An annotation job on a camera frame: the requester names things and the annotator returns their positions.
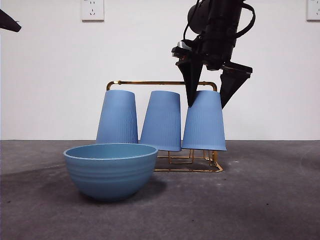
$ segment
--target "ribbed cup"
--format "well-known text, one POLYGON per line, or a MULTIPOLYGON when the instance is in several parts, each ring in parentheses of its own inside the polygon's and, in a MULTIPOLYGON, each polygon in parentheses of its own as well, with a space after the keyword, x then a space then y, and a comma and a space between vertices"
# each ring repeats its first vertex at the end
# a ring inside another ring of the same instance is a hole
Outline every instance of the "ribbed cup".
POLYGON ((196 92, 195 101, 187 111, 182 148, 227 150, 218 92, 211 90, 196 92))
POLYGON ((133 92, 105 92, 96 143, 138 143, 136 100, 133 92))
POLYGON ((141 144, 165 151, 181 151, 180 94, 153 91, 141 133, 141 144))

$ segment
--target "white wall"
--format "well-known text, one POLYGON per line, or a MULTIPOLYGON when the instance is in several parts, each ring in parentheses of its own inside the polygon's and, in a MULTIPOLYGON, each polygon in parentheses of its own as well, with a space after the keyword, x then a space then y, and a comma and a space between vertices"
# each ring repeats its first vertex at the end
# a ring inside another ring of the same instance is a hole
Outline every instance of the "white wall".
MULTIPOLYGON (((2 0, 22 30, 1 30, 1 139, 95 139, 108 82, 182 81, 171 49, 195 2, 105 0, 101 23, 81 21, 81 0, 2 0)), ((320 22, 306 22, 305 0, 246 2, 256 24, 232 60, 254 73, 223 110, 226 138, 320 139, 320 22)), ((200 80, 220 86, 219 75, 204 68, 200 80)), ((184 125, 182 86, 113 89, 136 93, 139 131, 151 90, 180 92, 184 125)))

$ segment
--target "gray carpet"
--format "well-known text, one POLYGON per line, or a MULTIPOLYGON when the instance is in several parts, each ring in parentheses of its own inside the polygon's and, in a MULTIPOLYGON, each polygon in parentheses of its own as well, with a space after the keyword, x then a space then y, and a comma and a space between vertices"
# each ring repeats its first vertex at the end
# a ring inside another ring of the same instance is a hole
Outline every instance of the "gray carpet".
POLYGON ((223 172, 154 172, 115 203, 68 176, 62 151, 88 143, 1 142, 2 240, 320 239, 320 141, 228 141, 223 172))

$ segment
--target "bowl rim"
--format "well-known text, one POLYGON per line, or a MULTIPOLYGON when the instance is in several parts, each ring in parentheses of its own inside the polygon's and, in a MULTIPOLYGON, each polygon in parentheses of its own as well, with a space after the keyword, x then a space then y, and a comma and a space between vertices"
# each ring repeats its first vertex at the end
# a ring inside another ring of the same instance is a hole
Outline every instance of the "bowl rim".
POLYGON ((142 157, 148 157, 151 156, 153 154, 156 154, 159 150, 157 148, 155 148, 154 146, 150 146, 147 144, 140 144, 140 143, 96 143, 96 144, 88 144, 88 145, 82 145, 82 146, 75 146, 75 147, 71 147, 67 150, 65 150, 63 152, 63 155, 65 157, 68 158, 72 158, 72 159, 78 159, 78 160, 127 160, 127 159, 136 159, 136 158, 142 158, 142 157), (128 157, 117 157, 117 158, 89 158, 89 157, 79 157, 79 156, 72 156, 72 155, 68 155, 67 152, 73 149, 79 149, 79 148, 83 148, 83 147, 87 147, 87 146, 97 146, 97 145, 139 145, 139 146, 147 146, 150 148, 153 148, 154 151, 148 154, 143 154, 143 155, 138 155, 138 156, 128 156, 128 157))

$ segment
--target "blue bowl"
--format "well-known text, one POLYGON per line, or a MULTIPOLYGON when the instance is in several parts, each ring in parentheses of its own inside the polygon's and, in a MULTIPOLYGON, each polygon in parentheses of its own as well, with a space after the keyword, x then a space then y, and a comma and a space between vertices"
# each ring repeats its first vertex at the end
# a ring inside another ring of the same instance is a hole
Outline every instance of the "blue bowl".
POLYGON ((64 151, 69 175, 80 192, 100 201, 124 200, 153 174, 158 150, 134 143, 78 146, 64 151))

